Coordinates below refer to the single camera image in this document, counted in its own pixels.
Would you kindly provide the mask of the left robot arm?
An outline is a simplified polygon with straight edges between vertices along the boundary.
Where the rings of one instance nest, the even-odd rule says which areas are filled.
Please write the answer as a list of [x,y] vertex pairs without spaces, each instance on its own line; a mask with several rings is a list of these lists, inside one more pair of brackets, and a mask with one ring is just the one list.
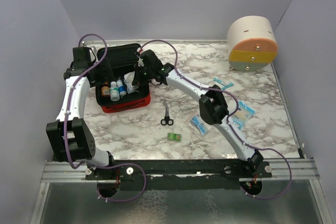
[[97,57],[90,47],[75,47],[72,52],[74,59],[64,73],[66,91],[62,107],[56,120],[46,125],[46,133],[56,161],[87,163],[98,167],[102,178],[110,179],[116,172],[113,156],[96,147],[83,118],[86,97],[89,89],[96,85],[99,68],[83,77],[81,74],[95,65]]

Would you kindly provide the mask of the brown bottle orange cap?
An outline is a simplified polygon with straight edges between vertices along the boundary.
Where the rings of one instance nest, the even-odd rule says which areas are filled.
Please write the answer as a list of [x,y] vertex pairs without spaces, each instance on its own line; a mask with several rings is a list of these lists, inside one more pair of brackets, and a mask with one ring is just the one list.
[[110,87],[109,87],[109,83],[106,81],[103,83],[102,87],[101,87],[101,96],[104,98],[107,98],[110,96]]

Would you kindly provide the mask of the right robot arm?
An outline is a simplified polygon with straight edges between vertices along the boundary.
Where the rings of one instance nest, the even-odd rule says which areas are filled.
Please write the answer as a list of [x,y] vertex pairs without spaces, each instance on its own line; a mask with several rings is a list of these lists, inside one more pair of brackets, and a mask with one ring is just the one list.
[[254,177],[260,171],[263,156],[251,147],[242,132],[229,118],[227,102],[219,86],[205,86],[189,79],[170,63],[163,64],[152,50],[136,50],[138,63],[135,65],[135,84],[146,84],[155,80],[176,88],[198,102],[202,120],[218,129],[233,147],[242,161],[241,171],[246,177]]

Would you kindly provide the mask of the white bottle blue label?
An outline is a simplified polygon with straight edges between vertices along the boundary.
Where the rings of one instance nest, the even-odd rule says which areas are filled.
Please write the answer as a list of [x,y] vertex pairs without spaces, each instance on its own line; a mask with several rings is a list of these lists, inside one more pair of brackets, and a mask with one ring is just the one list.
[[124,84],[123,84],[122,80],[119,78],[116,81],[116,83],[117,83],[117,87],[118,87],[120,97],[124,97],[127,94],[127,91],[124,87]]

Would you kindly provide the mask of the clear bottle green label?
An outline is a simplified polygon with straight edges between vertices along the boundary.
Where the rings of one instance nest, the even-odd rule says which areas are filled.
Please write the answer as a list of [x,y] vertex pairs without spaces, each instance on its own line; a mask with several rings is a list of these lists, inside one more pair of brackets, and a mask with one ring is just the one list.
[[113,101],[113,102],[116,102],[116,101],[120,100],[119,88],[118,88],[117,83],[115,81],[112,81],[110,83],[110,100]]

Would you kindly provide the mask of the white gauze clear bag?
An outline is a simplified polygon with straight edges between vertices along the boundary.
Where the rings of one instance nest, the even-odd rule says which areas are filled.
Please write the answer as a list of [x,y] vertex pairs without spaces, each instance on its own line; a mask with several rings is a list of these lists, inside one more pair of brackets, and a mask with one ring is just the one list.
[[135,77],[135,72],[129,72],[124,75],[124,84],[127,87],[127,93],[135,93],[138,92],[138,85],[133,84],[133,80]]

